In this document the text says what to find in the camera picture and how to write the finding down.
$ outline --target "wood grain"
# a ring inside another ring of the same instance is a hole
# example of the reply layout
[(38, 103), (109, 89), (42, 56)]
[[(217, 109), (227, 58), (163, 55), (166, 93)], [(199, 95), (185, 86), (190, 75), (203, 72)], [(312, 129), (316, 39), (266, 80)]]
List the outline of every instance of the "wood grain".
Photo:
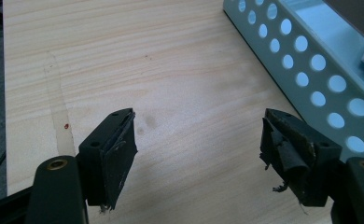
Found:
[(330, 222), (331, 203), (272, 192), (261, 118), (296, 112), (222, 1), (7, 0), (4, 15), (9, 194), (132, 107), (139, 152), (116, 211), (90, 208), (91, 223)]

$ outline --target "wooden surface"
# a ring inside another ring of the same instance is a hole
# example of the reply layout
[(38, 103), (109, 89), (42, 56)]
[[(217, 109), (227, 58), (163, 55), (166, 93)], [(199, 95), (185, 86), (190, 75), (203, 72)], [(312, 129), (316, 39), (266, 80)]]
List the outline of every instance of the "wooden surface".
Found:
[(7, 0), (4, 16), (9, 194), (132, 107), (139, 152), (116, 211), (91, 207), (91, 223), (330, 222), (331, 202), (272, 192), (261, 118), (296, 112), (221, 0)]

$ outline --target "wooden table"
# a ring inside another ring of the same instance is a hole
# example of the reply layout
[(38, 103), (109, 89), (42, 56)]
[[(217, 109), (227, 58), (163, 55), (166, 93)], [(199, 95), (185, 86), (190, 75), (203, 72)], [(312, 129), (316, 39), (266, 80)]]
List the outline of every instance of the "wooden table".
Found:
[(7, 0), (4, 16), (8, 194), (132, 107), (139, 152), (116, 211), (91, 207), (91, 223), (330, 222), (331, 202), (272, 192), (261, 118), (296, 112), (221, 0)]

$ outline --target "plastic basket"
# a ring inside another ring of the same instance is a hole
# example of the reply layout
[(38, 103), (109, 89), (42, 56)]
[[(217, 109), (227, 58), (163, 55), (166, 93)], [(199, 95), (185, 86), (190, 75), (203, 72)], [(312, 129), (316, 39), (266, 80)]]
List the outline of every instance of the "plastic basket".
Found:
[(316, 0), (225, 0), (224, 10), (312, 127), (364, 157), (364, 37)]

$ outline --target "light wood tabletop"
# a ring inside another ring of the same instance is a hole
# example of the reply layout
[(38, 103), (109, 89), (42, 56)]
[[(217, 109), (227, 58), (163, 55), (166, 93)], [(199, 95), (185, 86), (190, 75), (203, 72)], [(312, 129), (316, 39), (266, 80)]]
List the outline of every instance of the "light wood tabletop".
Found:
[(116, 210), (89, 207), (91, 223), (329, 223), (330, 200), (272, 192), (261, 119), (297, 113), (222, 5), (5, 0), (8, 194), (132, 107), (139, 152)]

